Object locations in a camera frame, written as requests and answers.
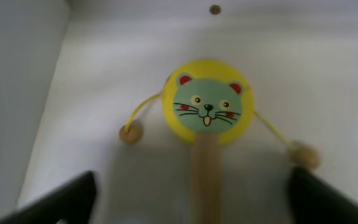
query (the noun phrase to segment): green cat face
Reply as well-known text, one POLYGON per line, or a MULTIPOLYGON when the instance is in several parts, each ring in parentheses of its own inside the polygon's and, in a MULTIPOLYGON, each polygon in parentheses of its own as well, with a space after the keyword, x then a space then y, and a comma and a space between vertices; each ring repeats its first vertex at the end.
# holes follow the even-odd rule
POLYGON ((194 79, 182 73, 173 110, 182 125, 196 132, 223 133, 241 117, 243 87, 236 82, 223 83, 212 78, 194 79))

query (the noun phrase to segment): tongue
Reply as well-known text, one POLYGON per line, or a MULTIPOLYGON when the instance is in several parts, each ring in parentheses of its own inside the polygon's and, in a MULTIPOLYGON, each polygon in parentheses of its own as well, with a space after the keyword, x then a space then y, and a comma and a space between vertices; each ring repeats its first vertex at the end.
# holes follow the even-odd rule
POLYGON ((206 116, 206 117, 204 118, 204 124, 205 124, 205 126, 208 126, 210 123, 211 123, 211 118, 209 118, 209 116, 206 116))

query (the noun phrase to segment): red inner ear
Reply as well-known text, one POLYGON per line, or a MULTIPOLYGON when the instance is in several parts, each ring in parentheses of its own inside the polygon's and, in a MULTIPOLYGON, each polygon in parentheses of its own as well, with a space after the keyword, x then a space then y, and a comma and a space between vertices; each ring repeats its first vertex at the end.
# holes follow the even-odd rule
POLYGON ((234 91, 236 91, 236 93, 237 93, 238 95, 240 95, 240 93, 241 93, 241 91, 242 91, 240 85, 238 85, 238 84, 236 84, 236 83, 232 83, 232 84, 230 84, 230 87, 231 87, 234 91))
POLYGON ((180 85, 183 85, 190 80, 191 80, 191 78, 188 77, 187 75, 185 75, 185 76, 180 77, 179 82, 180 82, 180 85))

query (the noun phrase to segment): black nose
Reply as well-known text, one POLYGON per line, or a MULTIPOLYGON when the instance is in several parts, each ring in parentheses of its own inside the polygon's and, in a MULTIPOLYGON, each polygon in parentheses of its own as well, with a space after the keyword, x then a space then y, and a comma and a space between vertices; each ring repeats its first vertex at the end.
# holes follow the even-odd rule
POLYGON ((204 105, 204 108, 206 110, 208 110, 208 111, 211 111, 214 108, 214 106, 212 106, 212 105, 204 105))

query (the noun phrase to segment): red cheek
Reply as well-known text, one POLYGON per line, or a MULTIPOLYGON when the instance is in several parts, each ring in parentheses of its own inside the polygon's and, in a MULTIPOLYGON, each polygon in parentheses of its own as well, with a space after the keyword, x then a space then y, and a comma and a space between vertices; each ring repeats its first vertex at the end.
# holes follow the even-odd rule
POLYGON ((234 113, 226 113, 226 116, 229 118, 232 118, 232 117, 234 117, 234 113))

